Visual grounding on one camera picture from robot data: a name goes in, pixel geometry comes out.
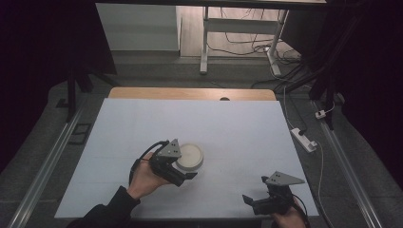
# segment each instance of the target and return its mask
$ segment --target metal rail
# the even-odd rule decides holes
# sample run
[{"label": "metal rail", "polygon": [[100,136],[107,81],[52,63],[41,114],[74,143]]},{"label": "metal rail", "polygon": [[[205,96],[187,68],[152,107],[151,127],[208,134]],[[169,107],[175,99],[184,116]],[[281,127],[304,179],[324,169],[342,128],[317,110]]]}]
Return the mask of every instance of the metal rail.
[{"label": "metal rail", "polygon": [[[314,108],[318,110],[317,105],[314,102],[312,102],[312,104]],[[367,192],[365,191],[352,165],[350,164],[349,159],[347,158],[346,153],[341,146],[341,143],[338,140],[335,131],[330,130],[329,126],[323,121],[321,121],[320,125],[326,136],[326,139],[328,140],[329,145],[332,147],[338,164],[340,165],[341,171],[343,172],[344,177],[350,185],[350,189],[352,190],[353,195],[357,200],[358,206],[361,209],[361,213],[367,221],[368,227],[383,227],[378,214],[376,213]]]},{"label": "metal rail", "polygon": [[81,101],[77,112],[72,117],[71,121],[69,123],[66,123],[56,143],[50,149],[45,161],[42,163],[41,168],[39,169],[35,179],[30,185],[29,190],[22,199],[20,205],[18,206],[18,209],[15,211],[15,214],[9,223],[8,226],[9,228],[26,226],[29,217],[32,214],[32,211],[35,208],[36,203],[40,199],[42,192],[44,191],[48,183],[48,180],[50,178],[51,173],[54,170],[54,167],[56,166],[60,156],[62,155],[63,150],[66,147],[71,132],[73,131],[75,125],[80,119],[81,114],[83,113],[83,109],[86,104],[86,99],[87,95],[84,95],[84,98]]}]

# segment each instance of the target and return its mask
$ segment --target wall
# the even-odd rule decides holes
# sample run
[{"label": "wall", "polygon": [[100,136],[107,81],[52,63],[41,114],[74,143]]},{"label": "wall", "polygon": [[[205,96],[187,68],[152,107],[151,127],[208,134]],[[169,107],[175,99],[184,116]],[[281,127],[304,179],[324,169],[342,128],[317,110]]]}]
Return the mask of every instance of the wall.
[{"label": "wall", "polygon": [[111,50],[179,50],[175,6],[97,4]]}]

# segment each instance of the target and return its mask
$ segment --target white tabletop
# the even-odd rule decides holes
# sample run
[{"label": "white tabletop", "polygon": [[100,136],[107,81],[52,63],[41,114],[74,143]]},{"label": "white tabletop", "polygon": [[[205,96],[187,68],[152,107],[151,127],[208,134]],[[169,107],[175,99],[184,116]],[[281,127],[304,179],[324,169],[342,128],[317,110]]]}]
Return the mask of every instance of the white tabletop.
[{"label": "white tabletop", "polygon": [[[139,219],[249,219],[242,194],[267,198],[261,176],[305,179],[279,102],[106,99],[56,218],[80,218],[128,186],[133,162],[153,143],[196,144],[204,162],[193,180],[142,199]],[[317,216],[307,183],[291,186]]]}]

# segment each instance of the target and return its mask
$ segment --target table leg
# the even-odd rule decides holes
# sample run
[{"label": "table leg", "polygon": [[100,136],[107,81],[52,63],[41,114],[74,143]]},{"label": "table leg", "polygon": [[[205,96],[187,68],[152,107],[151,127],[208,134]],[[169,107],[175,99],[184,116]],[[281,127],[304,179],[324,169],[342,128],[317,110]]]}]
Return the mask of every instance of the table leg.
[{"label": "table leg", "polygon": [[201,74],[207,73],[207,34],[208,34],[208,7],[203,12],[203,37],[201,47]]},{"label": "table leg", "polygon": [[275,37],[273,38],[272,46],[270,46],[270,48],[268,48],[268,50],[266,52],[267,58],[269,58],[270,67],[272,68],[273,74],[275,76],[281,76],[281,72],[279,71],[278,64],[277,64],[277,59],[275,57],[275,51],[276,51],[276,46],[278,44],[279,36],[281,35],[282,28],[284,26],[285,17],[287,16],[287,13],[288,13],[288,10],[285,10],[283,12],[283,14],[280,16],[280,18],[278,20],[278,26],[276,29]]}]

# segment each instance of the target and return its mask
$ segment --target power strip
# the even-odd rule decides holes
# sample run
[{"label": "power strip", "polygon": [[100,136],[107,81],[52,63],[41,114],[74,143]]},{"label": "power strip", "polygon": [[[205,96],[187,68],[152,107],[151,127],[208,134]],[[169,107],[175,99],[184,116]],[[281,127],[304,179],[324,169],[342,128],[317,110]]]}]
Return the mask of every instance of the power strip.
[{"label": "power strip", "polygon": [[306,138],[305,135],[299,135],[299,128],[294,128],[290,130],[291,133],[293,133],[293,136],[299,141],[299,143],[303,146],[303,148],[308,152],[311,153],[315,150],[317,150],[317,142],[315,141],[309,141],[308,138]]},{"label": "power strip", "polygon": [[322,119],[324,117],[326,117],[326,112],[324,110],[318,111],[315,113],[315,116],[317,117],[317,119]]}]

